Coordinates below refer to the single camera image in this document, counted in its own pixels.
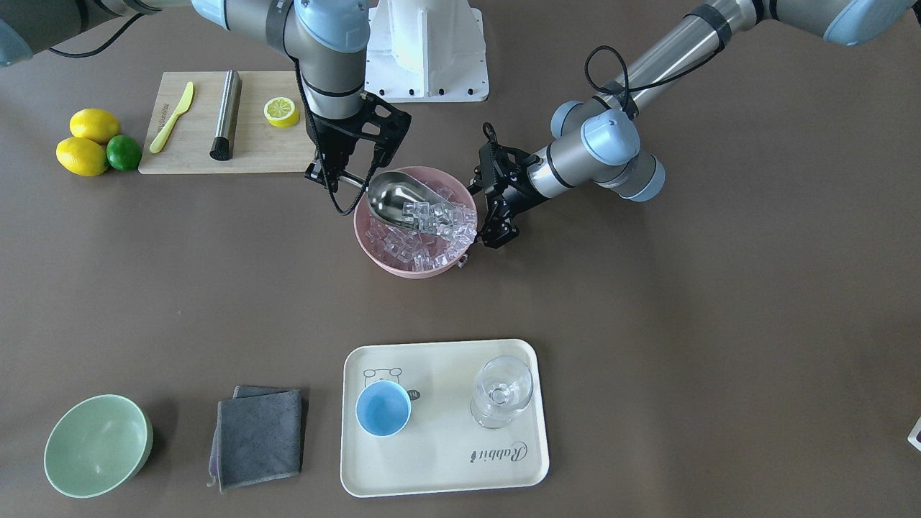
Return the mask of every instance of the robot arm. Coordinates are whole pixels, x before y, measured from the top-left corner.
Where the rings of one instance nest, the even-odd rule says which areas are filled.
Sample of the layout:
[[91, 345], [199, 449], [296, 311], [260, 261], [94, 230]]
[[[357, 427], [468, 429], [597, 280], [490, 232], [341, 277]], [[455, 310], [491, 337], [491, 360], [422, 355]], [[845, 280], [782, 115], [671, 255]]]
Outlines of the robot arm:
[[[222, 28], [268, 45], [295, 62], [302, 99], [309, 107], [308, 134], [317, 147], [307, 170], [309, 179], [323, 184], [332, 195], [340, 180], [364, 189], [376, 168], [390, 164], [412, 118], [365, 92], [368, 0], [7, 1], [0, 3], [0, 65], [29, 59], [116, 17], [152, 15], [164, 7], [188, 5]], [[377, 133], [365, 131], [369, 124]], [[345, 170], [358, 140], [374, 143], [365, 178]], [[354, 204], [347, 210], [335, 205], [344, 214], [354, 208]]]
[[498, 248], [518, 236], [512, 218], [585, 182], [645, 202], [661, 190], [665, 168], [640, 146], [633, 119], [674, 80], [702, 65], [733, 35], [776, 19], [847, 46], [876, 38], [915, 0], [706, 0], [598, 95], [560, 106], [555, 138], [528, 153], [499, 145], [492, 126], [469, 188], [484, 191], [480, 236]]

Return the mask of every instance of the brown table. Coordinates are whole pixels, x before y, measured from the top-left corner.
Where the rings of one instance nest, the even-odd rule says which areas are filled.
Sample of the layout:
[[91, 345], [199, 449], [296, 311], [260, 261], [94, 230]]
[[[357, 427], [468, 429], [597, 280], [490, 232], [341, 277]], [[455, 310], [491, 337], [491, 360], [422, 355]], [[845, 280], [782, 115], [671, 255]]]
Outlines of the brown table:
[[[554, 109], [591, 93], [591, 49], [635, 59], [694, 2], [474, 6], [490, 98], [404, 105], [394, 166], [468, 180], [483, 121], [545, 146]], [[86, 179], [56, 163], [73, 112], [110, 110], [140, 140], [164, 71], [287, 70], [267, 48], [174, 9], [100, 56], [0, 71], [0, 516], [918, 516], [919, 55], [908, 16], [853, 49], [765, 22], [637, 119], [669, 171], [659, 197], [580, 187], [425, 281], [373, 265], [297, 174]], [[346, 355], [498, 337], [541, 362], [541, 485], [349, 496]], [[222, 496], [209, 444], [241, 383], [309, 391], [304, 469]], [[148, 411], [154, 451], [124, 487], [71, 500], [44, 478], [44, 444], [103, 393]]]

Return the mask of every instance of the clear glass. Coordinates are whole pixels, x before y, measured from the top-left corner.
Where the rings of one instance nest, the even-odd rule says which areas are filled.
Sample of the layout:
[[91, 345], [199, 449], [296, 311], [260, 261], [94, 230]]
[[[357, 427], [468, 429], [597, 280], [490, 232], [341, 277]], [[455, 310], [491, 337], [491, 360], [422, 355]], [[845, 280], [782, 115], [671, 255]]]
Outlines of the clear glass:
[[506, 426], [528, 407], [533, 388], [525, 362], [513, 356], [489, 360], [473, 383], [473, 419], [491, 430]]

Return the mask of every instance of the wooden cutting board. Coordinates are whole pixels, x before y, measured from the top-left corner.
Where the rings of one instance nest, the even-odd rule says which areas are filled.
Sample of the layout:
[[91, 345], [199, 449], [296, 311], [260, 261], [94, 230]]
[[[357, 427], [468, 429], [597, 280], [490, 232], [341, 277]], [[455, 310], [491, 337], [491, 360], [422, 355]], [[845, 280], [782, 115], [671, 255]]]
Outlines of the wooden cutting board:
[[[313, 160], [313, 143], [304, 124], [304, 106], [297, 91], [297, 80], [289, 72], [240, 72], [240, 99], [237, 134], [233, 158], [212, 159], [217, 114], [224, 93], [222, 72], [166, 72], [160, 81], [157, 101], [138, 170], [144, 174], [207, 174], [245, 172], [303, 172]], [[172, 134], [157, 154], [148, 148], [167, 121], [185, 90], [194, 83], [192, 106], [173, 128]], [[295, 102], [300, 121], [290, 128], [276, 128], [265, 120], [262, 108], [274, 97]]]

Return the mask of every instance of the lime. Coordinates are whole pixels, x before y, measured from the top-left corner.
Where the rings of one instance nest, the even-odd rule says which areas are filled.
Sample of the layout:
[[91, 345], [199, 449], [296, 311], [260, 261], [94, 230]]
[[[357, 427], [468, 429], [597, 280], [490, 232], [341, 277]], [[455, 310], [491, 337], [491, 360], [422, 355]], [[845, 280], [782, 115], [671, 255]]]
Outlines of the lime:
[[58, 143], [55, 150], [61, 165], [80, 176], [99, 176], [109, 168], [106, 150], [82, 136], [71, 136]]
[[116, 135], [106, 146], [106, 157], [113, 168], [133, 171], [141, 163], [141, 147], [128, 135]]
[[99, 108], [86, 108], [70, 118], [70, 133], [88, 138], [97, 144], [105, 144], [122, 131], [115, 115]]
[[278, 128], [289, 128], [300, 120], [297, 105], [287, 97], [276, 97], [265, 103], [263, 110], [269, 124]]

